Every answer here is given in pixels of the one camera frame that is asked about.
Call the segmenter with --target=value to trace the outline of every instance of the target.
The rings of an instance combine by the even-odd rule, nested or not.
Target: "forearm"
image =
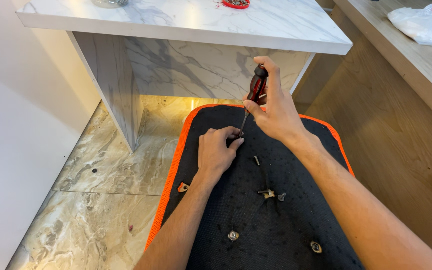
[[[287,146],[313,176],[367,269],[432,269],[432,249],[339,165],[316,136]]]
[[[186,191],[134,270],[186,268],[199,223],[213,189],[212,186],[205,185],[208,181],[196,181],[197,177],[203,176],[195,175],[194,184]]]

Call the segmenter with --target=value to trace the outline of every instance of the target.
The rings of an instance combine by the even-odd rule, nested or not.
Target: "marble floor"
[[[204,104],[242,104],[141,98],[132,154],[104,104],[98,105],[7,269],[131,270],[143,254],[186,116]]]

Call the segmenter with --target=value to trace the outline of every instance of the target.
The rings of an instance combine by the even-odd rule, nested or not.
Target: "hand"
[[[267,56],[255,57],[254,61],[264,65],[269,74],[261,94],[266,95],[259,98],[258,104],[248,100],[247,94],[243,97],[244,107],[253,114],[256,124],[267,136],[281,141],[287,147],[295,140],[313,137],[303,126],[291,94],[281,90],[279,66]],[[263,104],[266,104],[266,112],[259,107]]]
[[[219,178],[230,167],[236,157],[236,150],[244,139],[234,140],[226,147],[226,139],[234,139],[240,132],[239,128],[228,126],[222,129],[210,128],[206,134],[199,136],[198,149],[198,181],[205,182],[213,188]]]

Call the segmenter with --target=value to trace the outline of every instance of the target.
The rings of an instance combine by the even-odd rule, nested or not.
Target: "screwdriver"
[[[248,99],[258,103],[259,96],[263,89],[266,86],[266,79],[268,78],[268,71],[266,70],[264,65],[258,64],[258,66],[254,69],[254,76],[252,77],[251,83],[249,84],[249,94]],[[244,120],[241,128],[239,129],[238,138],[241,138],[243,134],[244,123],[246,123],[246,118],[250,112],[245,107],[244,108]]]

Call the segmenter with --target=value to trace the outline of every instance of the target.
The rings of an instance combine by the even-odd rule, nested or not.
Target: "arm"
[[[134,270],[186,268],[209,195],[244,142],[243,138],[236,139],[226,147],[226,139],[236,138],[239,131],[232,126],[218,130],[210,128],[199,137],[198,172]]]
[[[244,106],[268,136],[285,144],[321,189],[349,243],[367,269],[432,269],[432,249],[344,169],[308,132],[291,95],[281,90],[279,67],[268,57],[255,57],[269,73],[266,112],[244,98]]]

